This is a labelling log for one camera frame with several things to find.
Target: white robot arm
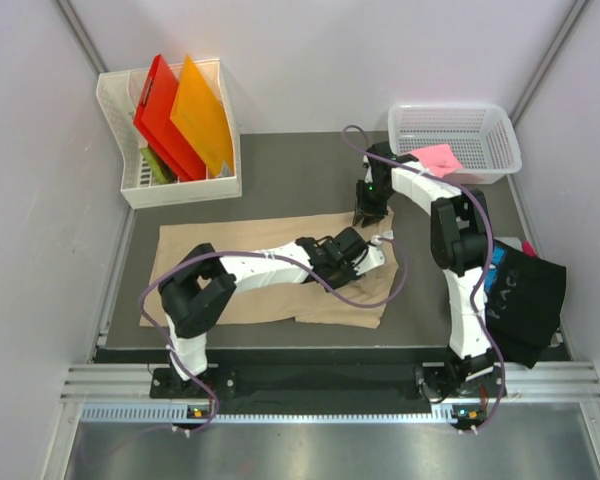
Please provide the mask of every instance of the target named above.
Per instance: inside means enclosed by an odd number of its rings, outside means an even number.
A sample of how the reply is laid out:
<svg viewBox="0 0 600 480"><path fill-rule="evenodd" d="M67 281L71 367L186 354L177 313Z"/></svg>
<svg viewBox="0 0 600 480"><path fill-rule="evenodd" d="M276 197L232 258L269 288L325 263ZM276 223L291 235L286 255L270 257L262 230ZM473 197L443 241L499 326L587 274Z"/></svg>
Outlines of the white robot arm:
<svg viewBox="0 0 600 480"><path fill-rule="evenodd" d="M351 283L385 263L379 238L366 242L348 227L335 237L316 241L298 238L281 247L258 250L265 258L220 257L185 268L158 287L169 324L173 349L182 364L194 375L207 369L206 332L218 321L232 295L279 283L313 281L315 272L332 288ZM210 244L196 247L183 259L212 252ZM291 258L301 268L276 258ZM205 286L199 278L209 280ZM173 364L182 380L189 376Z"/></svg>
<svg viewBox="0 0 600 480"><path fill-rule="evenodd" d="M408 162L414 170L426 169L412 155L396 158L388 143L378 143L369 150L383 158ZM487 249L485 225L473 204L452 186L436 182L421 174L364 157L367 174L356 188L354 224L373 224L387 213L387 200L394 193L410 198L431 217L431 252L442 269L449 287L451 338L449 348L457 358L451 362L450 376L460 385L493 371L494 352L480 321L471 306L471 292L482 274ZM486 210L482 192L474 196ZM460 227L458 221L468 224ZM484 291L475 295L478 313L484 318Z"/></svg>

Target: dark gray mat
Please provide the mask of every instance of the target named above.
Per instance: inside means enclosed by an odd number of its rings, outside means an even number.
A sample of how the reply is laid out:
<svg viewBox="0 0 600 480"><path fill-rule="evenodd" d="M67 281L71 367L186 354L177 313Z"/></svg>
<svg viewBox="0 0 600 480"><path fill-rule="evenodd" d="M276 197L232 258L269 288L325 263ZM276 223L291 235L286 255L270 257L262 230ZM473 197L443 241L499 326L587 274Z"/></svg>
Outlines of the dark gray mat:
<svg viewBox="0 0 600 480"><path fill-rule="evenodd" d="M373 135L377 141L386 133ZM108 348L162 347L157 332L140 327L137 298L149 281L160 225L293 217L353 210L362 159L338 133L243 135L243 196L236 199L139 210L122 275ZM524 236L506 179L482 186L496 236ZM408 254L409 280L387 306L376 330L337 325L218 326L210 347L351 347L446 345L450 334L448 293L429 251L429 218L405 197L394 195L395 236Z"/></svg>

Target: beige cloth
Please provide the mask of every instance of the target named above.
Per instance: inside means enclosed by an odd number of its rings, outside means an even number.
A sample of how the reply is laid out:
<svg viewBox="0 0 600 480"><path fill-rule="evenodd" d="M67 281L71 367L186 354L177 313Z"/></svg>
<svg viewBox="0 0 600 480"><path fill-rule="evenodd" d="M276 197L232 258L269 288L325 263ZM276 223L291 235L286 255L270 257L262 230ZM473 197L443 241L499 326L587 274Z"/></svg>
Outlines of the beige cloth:
<svg viewBox="0 0 600 480"><path fill-rule="evenodd" d="M216 251L262 250L294 241L298 237L336 235L351 225L352 213L308 217L249 220L241 222L201 223L162 226L151 281L177 265L194 247L211 243ZM380 223L358 232L369 240L372 235L391 230L393 212ZM378 302L389 295L398 264L391 245L383 244L387 262L364 278L338 289L343 296L359 303ZM147 298L147 311L163 326L166 319L160 295L153 291ZM295 317L298 322L330 323L377 328L384 306L355 308L325 292L315 282L279 284L250 290L231 298L218 324L263 323ZM140 325L149 326L141 318Z"/></svg>

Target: white plastic basket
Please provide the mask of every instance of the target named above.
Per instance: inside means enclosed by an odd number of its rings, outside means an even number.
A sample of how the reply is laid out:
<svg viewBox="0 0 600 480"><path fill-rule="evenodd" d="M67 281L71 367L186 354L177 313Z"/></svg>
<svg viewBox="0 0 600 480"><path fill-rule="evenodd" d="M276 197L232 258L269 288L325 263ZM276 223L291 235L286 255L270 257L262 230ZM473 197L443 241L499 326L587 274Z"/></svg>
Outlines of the white plastic basket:
<svg viewBox="0 0 600 480"><path fill-rule="evenodd" d="M522 167L511 120L497 105L394 105L389 144L397 155L440 143L451 145L463 167L445 178L490 184Z"/></svg>
<svg viewBox="0 0 600 480"><path fill-rule="evenodd" d="M240 134L224 84L220 61L205 60L196 62L196 65L227 114L233 141L234 176L168 185L155 182L151 169L139 150L147 145L147 141L133 126L133 115L149 69L103 73L98 79L96 97L122 152L124 168L120 191L134 209L242 195ZM171 65L171 70L179 77L182 65Z"/></svg>

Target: yellow folder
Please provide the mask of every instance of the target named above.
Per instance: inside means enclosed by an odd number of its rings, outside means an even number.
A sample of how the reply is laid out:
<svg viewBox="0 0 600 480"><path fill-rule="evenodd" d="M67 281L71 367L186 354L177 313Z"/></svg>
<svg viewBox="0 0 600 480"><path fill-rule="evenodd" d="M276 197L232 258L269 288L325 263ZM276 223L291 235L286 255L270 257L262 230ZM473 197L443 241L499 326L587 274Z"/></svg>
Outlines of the yellow folder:
<svg viewBox="0 0 600 480"><path fill-rule="evenodd" d="M213 177L234 174L233 146L224 108L189 55L184 59L170 118Z"/></svg>

